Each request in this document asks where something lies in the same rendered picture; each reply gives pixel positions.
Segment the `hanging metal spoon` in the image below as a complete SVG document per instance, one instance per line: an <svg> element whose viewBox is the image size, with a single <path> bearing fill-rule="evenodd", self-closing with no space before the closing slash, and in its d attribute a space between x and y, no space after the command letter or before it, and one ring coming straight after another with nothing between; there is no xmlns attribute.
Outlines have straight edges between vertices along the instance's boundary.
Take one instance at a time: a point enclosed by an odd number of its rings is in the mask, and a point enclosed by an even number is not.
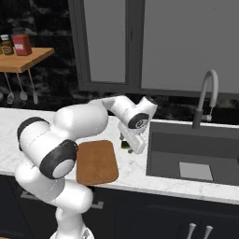
<svg viewBox="0 0 239 239"><path fill-rule="evenodd" d="M13 93L11 87L10 87L9 80L8 80L8 77L7 77L7 73L5 72L4 75L5 75L5 78L6 78L6 81L7 81L7 86L8 86L8 89L9 89L9 94L7 96L7 103L9 105L12 105L13 102L14 102L14 98L15 98L14 93Z"/></svg>

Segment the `wooden wall shelf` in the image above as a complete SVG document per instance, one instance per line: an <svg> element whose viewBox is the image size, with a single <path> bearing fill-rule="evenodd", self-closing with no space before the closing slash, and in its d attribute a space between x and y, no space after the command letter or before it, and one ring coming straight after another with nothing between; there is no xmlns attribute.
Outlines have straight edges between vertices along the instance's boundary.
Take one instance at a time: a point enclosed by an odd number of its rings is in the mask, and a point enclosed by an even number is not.
<svg viewBox="0 0 239 239"><path fill-rule="evenodd" d="M0 55L0 72L23 73L54 53L54 48L32 48L27 56Z"/></svg>

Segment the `dark drawer front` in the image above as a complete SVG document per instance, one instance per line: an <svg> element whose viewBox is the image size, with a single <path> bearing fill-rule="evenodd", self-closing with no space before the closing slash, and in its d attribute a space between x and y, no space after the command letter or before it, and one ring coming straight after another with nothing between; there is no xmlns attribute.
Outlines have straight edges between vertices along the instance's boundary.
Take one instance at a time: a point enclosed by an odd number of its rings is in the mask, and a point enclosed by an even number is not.
<svg viewBox="0 0 239 239"><path fill-rule="evenodd" d="M127 190L113 190L98 187L91 187L93 202L103 202L103 208L92 207L83 215L89 220L112 219L119 221L142 220L146 216L145 200L146 195L140 192Z"/></svg>

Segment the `grey framed window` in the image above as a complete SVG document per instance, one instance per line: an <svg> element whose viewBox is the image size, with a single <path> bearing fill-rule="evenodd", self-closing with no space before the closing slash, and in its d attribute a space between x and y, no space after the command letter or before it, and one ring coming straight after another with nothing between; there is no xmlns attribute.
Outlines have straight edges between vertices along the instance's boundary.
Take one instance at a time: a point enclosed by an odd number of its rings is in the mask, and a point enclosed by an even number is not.
<svg viewBox="0 0 239 239"><path fill-rule="evenodd" d="M82 90L239 98L239 0L68 0Z"/></svg>

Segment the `hanging metal ladle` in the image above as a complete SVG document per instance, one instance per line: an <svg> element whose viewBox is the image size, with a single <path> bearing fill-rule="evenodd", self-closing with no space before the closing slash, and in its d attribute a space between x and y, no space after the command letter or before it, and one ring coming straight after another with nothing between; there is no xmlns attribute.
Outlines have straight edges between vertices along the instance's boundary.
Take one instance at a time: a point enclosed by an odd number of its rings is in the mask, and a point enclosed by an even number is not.
<svg viewBox="0 0 239 239"><path fill-rule="evenodd" d="M26 92L23 90L23 87L22 87L22 85L21 85L21 80L18 79L18 81L19 81L19 84L20 84L20 87L21 87L20 98L21 98L23 101L26 101L26 100L28 99L28 96L27 96Z"/></svg>

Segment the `red canister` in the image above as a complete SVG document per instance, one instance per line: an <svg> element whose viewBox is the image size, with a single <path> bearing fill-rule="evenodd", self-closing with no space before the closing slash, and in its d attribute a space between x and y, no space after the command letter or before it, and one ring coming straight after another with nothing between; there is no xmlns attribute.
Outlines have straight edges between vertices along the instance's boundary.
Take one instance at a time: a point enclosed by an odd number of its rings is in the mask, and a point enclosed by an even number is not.
<svg viewBox="0 0 239 239"><path fill-rule="evenodd" d="M28 35L12 36L15 51L19 56L27 56L32 53L30 40Z"/></svg>

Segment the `green sponge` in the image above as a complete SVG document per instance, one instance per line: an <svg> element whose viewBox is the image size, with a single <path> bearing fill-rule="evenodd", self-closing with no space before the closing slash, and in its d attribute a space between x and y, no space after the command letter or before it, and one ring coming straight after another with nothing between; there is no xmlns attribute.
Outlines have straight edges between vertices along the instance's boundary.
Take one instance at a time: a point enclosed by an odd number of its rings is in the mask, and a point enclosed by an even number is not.
<svg viewBox="0 0 239 239"><path fill-rule="evenodd" d="M121 141L121 148L122 149L127 149L128 153L133 153L133 150L131 149L130 145L128 144L127 141Z"/></svg>

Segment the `dark cupboard door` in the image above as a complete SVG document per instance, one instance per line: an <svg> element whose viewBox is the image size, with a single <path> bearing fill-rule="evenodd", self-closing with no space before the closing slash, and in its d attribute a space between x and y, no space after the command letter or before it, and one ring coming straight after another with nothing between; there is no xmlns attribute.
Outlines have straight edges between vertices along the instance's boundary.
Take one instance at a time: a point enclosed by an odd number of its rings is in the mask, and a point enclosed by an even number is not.
<svg viewBox="0 0 239 239"><path fill-rule="evenodd" d="M197 217L160 209L115 206L95 239L186 239L190 224L201 224Z"/></svg>
<svg viewBox="0 0 239 239"><path fill-rule="evenodd" d="M204 239L207 226L211 226L213 230L206 239L239 239L239 218L204 217L200 224L197 239Z"/></svg>

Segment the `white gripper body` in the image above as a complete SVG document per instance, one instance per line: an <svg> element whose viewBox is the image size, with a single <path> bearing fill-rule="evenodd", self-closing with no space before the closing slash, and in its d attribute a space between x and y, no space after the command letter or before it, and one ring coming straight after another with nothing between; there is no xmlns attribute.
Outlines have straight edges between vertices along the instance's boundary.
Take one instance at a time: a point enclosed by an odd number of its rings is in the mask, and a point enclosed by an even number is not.
<svg viewBox="0 0 239 239"><path fill-rule="evenodd" d="M146 147L146 140L142 134L125 134L126 141L130 146L130 150L135 154L142 154Z"/></svg>

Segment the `yellow label jar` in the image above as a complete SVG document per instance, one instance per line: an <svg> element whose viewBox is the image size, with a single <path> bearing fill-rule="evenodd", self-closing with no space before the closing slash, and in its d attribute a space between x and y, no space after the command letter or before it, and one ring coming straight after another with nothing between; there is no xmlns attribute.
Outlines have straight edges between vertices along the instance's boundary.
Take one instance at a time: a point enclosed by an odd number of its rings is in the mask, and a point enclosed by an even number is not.
<svg viewBox="0 0 239 239"><path fill-rule="evenodd" d="M2 50L6 55L12 55L14 53L13 46L9 40L8 35L0 35L2 40Z"/></svg>

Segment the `hanging metal spatula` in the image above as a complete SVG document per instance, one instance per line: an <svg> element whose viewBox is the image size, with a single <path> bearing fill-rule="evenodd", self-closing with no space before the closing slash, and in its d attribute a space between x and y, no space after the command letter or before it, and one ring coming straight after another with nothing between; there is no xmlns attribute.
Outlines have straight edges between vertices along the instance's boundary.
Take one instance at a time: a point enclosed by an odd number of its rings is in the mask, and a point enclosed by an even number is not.
<svg viewBox="0 0 239 239"><path fill-rule="evenodd" d="M31 74L31 70L30 68L28 69L28 75L31 81L31 85L32 85L32 89L33 89L33 98L34 98L34 103L35 105L38 105L38 96L37 93L35 91L35 86L34 86L34 82L33 82L33 78L32 78L32 74Z"/></svg>

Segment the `brown wooden cutting board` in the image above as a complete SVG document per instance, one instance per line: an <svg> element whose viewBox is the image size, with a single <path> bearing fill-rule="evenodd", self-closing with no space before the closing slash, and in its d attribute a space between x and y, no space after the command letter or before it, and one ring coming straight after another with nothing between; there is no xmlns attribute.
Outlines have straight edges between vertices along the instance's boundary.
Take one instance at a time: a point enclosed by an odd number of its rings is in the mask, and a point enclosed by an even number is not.
<svg viewBox="0 0 239 239"><path fill-rule="evenodd" d="M83 142L77 151L77 182L94 186L114 182L119 169L113 144L108 140Z"/></svg>

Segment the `grey sink basin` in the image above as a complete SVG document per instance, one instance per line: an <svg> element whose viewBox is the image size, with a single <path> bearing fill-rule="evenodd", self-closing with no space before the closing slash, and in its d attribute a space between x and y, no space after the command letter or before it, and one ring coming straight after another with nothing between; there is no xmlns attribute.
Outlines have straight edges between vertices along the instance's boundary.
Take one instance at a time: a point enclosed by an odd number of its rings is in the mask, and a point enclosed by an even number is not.
<svg viewBox="0 0 239 239"><path fill-rule="evenodd" d="M239 186L239 126L152 122L146 174Z"/></svg>

